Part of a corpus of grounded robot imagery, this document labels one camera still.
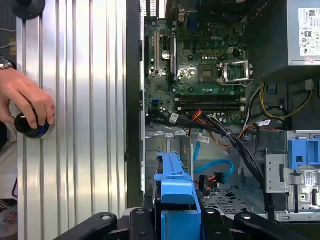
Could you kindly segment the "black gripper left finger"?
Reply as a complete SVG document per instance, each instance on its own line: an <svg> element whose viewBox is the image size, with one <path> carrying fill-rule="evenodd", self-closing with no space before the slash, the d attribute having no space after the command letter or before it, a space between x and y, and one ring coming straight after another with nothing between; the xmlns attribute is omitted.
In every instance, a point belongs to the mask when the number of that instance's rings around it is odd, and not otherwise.
<svg viewBox="0 0 320 240"><path fill-rule="evenodd" d="M146 208L127 209L121 218L100 212L76 225L57 240L155 240L151 212Z"/></svg>

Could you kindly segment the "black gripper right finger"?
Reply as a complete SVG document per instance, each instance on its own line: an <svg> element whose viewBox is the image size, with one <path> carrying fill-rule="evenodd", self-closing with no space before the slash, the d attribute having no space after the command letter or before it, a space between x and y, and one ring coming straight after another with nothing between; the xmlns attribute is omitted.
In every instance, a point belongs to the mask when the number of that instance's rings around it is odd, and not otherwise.
<svg viewBox="0 0 320 240"><path fill-rule="evenodd" d="M215 208L204 209L205 240L305 240L306 237L252 212L240 212L228 227Z"/></svg>

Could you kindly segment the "person's bare hand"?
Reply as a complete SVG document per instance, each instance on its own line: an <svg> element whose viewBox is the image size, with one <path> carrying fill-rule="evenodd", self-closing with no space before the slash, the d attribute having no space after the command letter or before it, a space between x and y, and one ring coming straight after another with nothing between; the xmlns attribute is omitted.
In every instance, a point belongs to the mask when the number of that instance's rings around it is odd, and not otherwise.
<svg viewBox="0 0 320 240"><path fill-rule="evenodd" d="M52 97L27 76L9 67L0 70L0 121L13 124L9 104L13 103L24 114L31 128L55 122L55 103Z"/></svg>

